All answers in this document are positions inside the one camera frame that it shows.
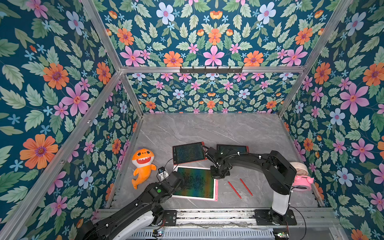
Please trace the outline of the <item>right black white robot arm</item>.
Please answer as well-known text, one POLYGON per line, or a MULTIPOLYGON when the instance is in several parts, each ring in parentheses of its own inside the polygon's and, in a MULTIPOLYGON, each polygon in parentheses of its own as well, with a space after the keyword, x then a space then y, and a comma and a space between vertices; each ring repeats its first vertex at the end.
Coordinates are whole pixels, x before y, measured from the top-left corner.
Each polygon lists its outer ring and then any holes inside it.
POLYGON ((256 170, 264 174, 273 190, 273 203, 270 208, 271 219, 285 220, 289 210, 289 200, 297 170, 277 151, 268 154, 239 152, 233 149, 222 151, 214 148, 205 150, 206 159, 211 161, 213 179, 224 179, 234 167, 256 170))

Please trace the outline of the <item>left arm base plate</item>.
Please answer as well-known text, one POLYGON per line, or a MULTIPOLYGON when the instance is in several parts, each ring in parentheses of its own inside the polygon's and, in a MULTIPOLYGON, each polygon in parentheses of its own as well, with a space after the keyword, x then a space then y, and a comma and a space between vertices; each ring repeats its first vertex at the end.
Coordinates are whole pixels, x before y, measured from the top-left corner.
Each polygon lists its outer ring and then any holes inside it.
POLYGON ((157 227, 164 227, 164 226, 174 227, 174 226, 176 226, 177 214, 178 214, 178 211, 176 211, 176 210, 165 210, 163 215, 162 215, 162 218, 160 219, 160 222, 157 223, 156 226, 157 227))

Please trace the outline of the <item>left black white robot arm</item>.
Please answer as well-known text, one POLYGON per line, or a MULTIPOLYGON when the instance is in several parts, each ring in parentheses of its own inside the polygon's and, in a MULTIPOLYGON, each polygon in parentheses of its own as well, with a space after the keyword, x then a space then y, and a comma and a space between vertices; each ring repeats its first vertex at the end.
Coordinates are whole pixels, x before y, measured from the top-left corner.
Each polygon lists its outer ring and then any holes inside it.
POLYGON ((96 223, 88 221, 78 230, 76 240, 125 240, 144 227, 159 224, 164 218, 162 203, 183 184, 183 177, 172 172, 161 182, 147 185, 131 203, 96 223))

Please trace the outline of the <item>red stylus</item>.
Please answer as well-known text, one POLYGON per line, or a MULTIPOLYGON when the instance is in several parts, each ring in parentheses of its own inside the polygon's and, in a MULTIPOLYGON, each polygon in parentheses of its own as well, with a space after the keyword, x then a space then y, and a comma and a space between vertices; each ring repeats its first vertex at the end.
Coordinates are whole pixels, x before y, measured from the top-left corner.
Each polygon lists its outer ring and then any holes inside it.
POLYGON ((248 186, 246 185, 246 183, 243 181, 243 179, 240 178, 240 181, 241 183, 243 184, 243 186, 245 187, 245 189, 248 191, 248 193, 253 197, 253 193, 251 192, 251 190, 248 188, 248 186))
POLYGON ((240 198, 242 199, 241 195, 239 194, 239 192, 235 189, 235 187, 232 185, 232 183, 230 181, 228 181, 228 185, 231 187, 231 189, 234 191, 234 193, 240 198))

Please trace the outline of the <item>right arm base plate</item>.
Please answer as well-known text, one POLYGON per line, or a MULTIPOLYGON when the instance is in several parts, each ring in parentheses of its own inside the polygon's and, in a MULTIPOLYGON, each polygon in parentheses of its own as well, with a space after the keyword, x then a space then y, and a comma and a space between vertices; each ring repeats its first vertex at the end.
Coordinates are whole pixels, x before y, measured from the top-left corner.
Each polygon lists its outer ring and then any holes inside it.
POLYGON ((254 218, 256 219, 258 226, 296 226, 297 221, 292 210, 288 210, 285 215, 280 215, 269 210, 255 210, 254 218))

